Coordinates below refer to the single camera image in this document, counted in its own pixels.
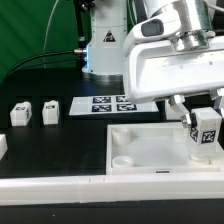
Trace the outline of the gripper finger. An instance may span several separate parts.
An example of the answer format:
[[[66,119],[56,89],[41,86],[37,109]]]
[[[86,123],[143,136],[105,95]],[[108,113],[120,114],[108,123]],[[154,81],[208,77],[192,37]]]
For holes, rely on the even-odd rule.
[[[185,97],[183,95],[173,95],[168,100],[171,109],[178,115],[184,128],[192,125],[190,112],[184,106]]]
[[[224,88],[212,89],[210,91],[210,97],[214,102],[215,109],[224,108]]]

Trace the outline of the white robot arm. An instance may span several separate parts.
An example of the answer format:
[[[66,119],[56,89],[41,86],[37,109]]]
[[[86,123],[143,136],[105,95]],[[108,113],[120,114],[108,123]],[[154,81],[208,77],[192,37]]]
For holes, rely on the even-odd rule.
[[[85,76],[122,80],[133,103],[168,99],[190,126],[183,99],[224,89],[224,36],[212,29],[210,1],[133,0],[132,29],[126,0],[94,2]]]

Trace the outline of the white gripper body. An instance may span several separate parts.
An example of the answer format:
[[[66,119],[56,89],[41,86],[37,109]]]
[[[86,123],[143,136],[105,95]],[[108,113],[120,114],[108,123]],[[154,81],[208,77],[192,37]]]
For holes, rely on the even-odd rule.
[[[178,20],[153,18],[135,25],[123,45],[124,91],[133,103],[185,97],[224,87],[224,37],[211,35],[206,49],[178,52],[171,38]]]

